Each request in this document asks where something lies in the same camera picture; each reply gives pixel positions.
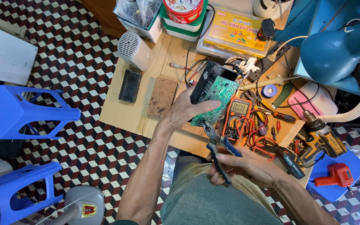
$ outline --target green circuit board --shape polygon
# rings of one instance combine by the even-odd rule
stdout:
[[[238,83],[221,76],[216,77],[210,90],[208,91],[208,94],[205,96],[204,101],[219,100],[222,102],[222,104],[213,111],[196,115],[192,120],[191,125],[202,126],[202,123],[205,120],[208,120],[211,124],[214,124],[217,118],[222,115],[223,109],[226,107],[234,92],[237,90],[238,85]]]

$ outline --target black power strip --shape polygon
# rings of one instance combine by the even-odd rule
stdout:
[[[289,44],[285,44],[281,48],[281,50],[277,52],[274,62],[270,61],[267,58],[267,56],[273,54],[283,43],[284,41],[278,42],[275,46],[273,46],[273,48],[271,48],[267,52],[265,57],[263,57],[262,59],[258,60],[255,63],[255,66],[258,67],[259,69],[256,70],[255,72],[251,71],[247,76],[247,80],[249,80],[251,83],[255,82],[261,74],[264,74],[275,62],[277,62],[278,59],[280,59],[284,55],[285,52],[287,52],[291,48]]]

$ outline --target blue lamp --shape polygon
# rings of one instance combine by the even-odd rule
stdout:
[[[321,84],[334,83],[356,68],[360,59],[360,27],[351,32],[324,31],[305,38],[301,61],[309,76]]]

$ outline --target red tin can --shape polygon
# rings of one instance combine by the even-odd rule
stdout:
[[[163,0],[168,17],[179,24],[188,24],[202,13],[204,0]]]

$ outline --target blue electrical tape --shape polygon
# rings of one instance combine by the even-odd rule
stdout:
[[[277,88],[275,85],[273,84],[269,84],[266,85],[263,89],[262,89],[262,95],[266,98],[272,98],[275,95],[277,95]]]

